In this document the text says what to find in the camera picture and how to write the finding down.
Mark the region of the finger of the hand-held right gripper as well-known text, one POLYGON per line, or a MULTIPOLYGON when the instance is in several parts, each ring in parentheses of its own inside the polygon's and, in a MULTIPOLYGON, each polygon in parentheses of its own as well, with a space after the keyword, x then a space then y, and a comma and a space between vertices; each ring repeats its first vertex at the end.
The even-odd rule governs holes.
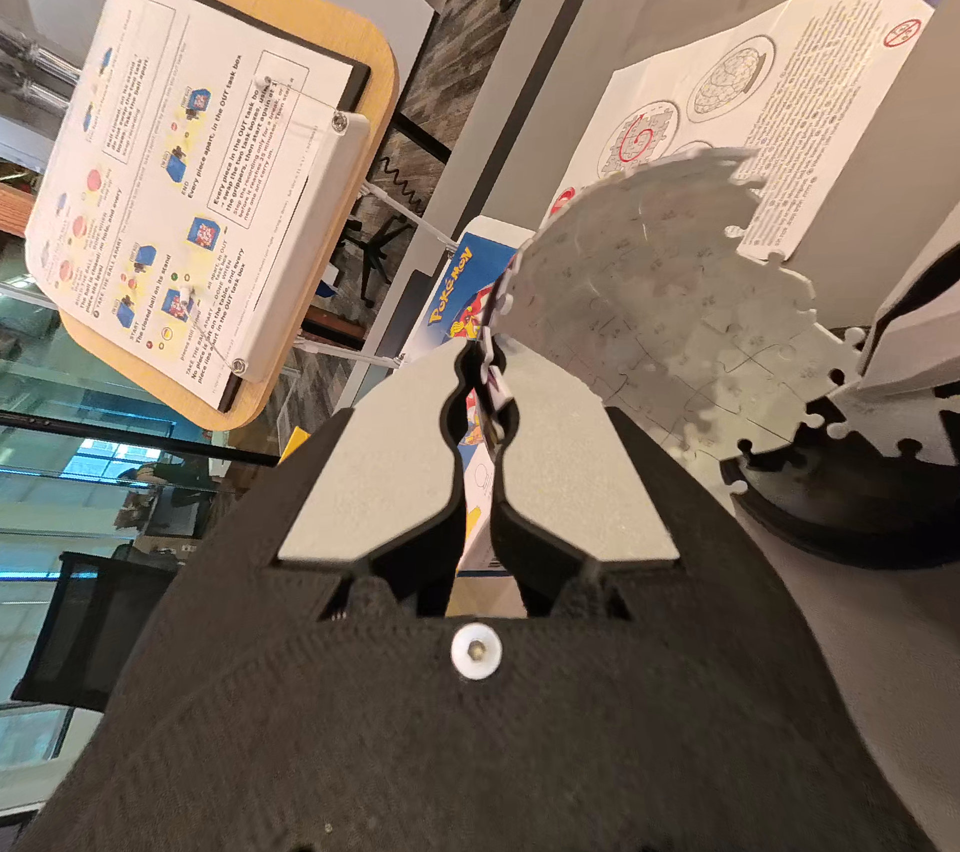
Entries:
POLYGON ((927 389, 870 398, 857 383, 850 383, 829 393, 828 401, 842 416, 840 422, 829 425, 831 438, 856 433, 887 458, 900 456, 901 442, 909 439, 919 444, 920 462, 958 464, 942 417, 959 413, 958 393, 937 395, 927 389))
POLYGON ((878 309, 862 379, 959 377, 959 215, 950 213, 878 309))

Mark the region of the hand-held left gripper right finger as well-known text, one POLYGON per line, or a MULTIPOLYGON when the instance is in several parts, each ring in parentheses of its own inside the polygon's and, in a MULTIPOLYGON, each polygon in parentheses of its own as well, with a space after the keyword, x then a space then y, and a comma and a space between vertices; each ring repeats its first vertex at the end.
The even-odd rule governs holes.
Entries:
POLYGON ((679 551, 601 399, 517 341, 501 343, 506 505, 576 558, 668 566, 679 551))

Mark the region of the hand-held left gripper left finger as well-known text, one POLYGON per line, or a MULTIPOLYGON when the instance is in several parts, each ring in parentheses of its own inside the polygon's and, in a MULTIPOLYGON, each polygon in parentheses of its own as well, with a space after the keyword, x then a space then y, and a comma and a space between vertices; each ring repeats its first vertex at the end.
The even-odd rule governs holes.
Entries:
POLYGON ((458 563, 466 543, 467 366, 476 342, 451 339, 402 366, 348 410, 277 558, 356 563, 426 545, 422 563, 458 563))

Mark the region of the black ball stand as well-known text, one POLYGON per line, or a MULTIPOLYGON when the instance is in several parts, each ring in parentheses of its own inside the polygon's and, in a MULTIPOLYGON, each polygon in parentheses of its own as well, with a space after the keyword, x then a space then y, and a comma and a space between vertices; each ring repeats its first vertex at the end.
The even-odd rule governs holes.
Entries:
POLYGON ((959 559, 958 465, 921 462, 916 441, 886 458, 858 434, 803 425, 779 450, 720 463, 741 508, 788 544, 865 569, 930 569, 959 559))

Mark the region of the partly built puzzle ball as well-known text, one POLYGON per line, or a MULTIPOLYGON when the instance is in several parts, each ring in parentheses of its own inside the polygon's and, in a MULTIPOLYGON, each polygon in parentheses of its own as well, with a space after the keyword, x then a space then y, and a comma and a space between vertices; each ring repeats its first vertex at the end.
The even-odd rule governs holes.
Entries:
POLYGON ((862 332, 818 322, 780 254, 738 251, 764 181, 742 147, 689 150, 578 188, 515 255, 485 324, 581 379, 685 465, 785 449, 855 378, 862 332))

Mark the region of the blue puzzle box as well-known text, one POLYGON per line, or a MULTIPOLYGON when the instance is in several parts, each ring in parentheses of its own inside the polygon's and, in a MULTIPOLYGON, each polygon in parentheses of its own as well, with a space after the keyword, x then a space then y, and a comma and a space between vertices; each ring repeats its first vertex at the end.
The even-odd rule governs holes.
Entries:
MULTIPOLYGON (((484 216, 463 231, 402 347, 402 366, 450 339, 473 340, 493 284, 532 231, 484 216)), ((464 547, 457 574, 461 578, 508 576, 497 560, 490 537, 495 468, 482 433, 476 395, 465 402, 466 427, 458 445, 465 496, 464 547)))

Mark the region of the white folded puzzle leaflet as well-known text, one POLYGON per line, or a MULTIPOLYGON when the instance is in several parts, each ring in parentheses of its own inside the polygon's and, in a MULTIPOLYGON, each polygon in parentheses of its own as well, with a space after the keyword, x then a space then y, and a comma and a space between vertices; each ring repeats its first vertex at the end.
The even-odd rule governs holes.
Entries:
POLYGON ((546 219, 666 157, 750 150, 739 252, 789 258, 943 0, 788 0, 611 75, 546 219))

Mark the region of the white sheet holder plate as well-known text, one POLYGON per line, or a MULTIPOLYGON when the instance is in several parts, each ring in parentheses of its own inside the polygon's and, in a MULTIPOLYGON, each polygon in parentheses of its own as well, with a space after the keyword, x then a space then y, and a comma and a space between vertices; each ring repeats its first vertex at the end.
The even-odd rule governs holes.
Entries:
POLYGON ((244 382, 266 382, 286 354, 359 192, 369 119, 334 110, 318 132, 303 191, 231 354, 231 373, 244 382))

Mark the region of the black mesh office chair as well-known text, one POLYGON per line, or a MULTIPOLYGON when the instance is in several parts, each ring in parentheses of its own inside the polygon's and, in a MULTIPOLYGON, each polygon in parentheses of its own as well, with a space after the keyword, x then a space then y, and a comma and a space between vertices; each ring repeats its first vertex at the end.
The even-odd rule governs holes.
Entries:
POLYGON ((101 557, 67 551, 13 702, 103 714, 138 639, 182 564, 131 545, 101 557))

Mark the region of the printed task instruction sheet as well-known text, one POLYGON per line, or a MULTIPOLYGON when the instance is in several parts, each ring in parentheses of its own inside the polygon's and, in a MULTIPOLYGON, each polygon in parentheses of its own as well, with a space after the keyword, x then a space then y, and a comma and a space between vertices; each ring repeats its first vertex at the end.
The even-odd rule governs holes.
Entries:
POLYGON ((370 68, 203 0, 106 0, 26 230, 62 314, 227 412, 230 355, 370 68))

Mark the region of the wooden instruction board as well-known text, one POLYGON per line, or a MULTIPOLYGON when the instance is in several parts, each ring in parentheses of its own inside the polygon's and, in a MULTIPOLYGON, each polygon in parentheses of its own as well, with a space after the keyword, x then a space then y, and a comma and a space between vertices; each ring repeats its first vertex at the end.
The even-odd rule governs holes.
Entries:
POLYGON ((223 6, 230 13, 249 16, 264 26, 277 28, 296 39, 322 46, 331 53, 358 60, 370 69, 357 105, 357 111, 370 124, 366 143, 353 164, 341 197, 336 201, 333 220, 323 234, 312 272, 294 282, 294 304, 285 310, 273 309, 270 313, 272 327, 279 332, 280 340, 277 345, 267 349, 267 377, 260 383, 246 382, 240 385, 230 409, 221 413, 200 401, 177 380, 126 353, 80 319, 63 314, 61 321, 80 348, 146 390, 160 403, 201 428, 230 431, 251 423, 263 411, 277 384, 284 360, 312 304, 315 286, 322 278, 359 186, 386 134, 388 122, 398 103, 400 82, 397 61, 386 37, 372 21, 353 10, 327 0, 204 1, 223 6))

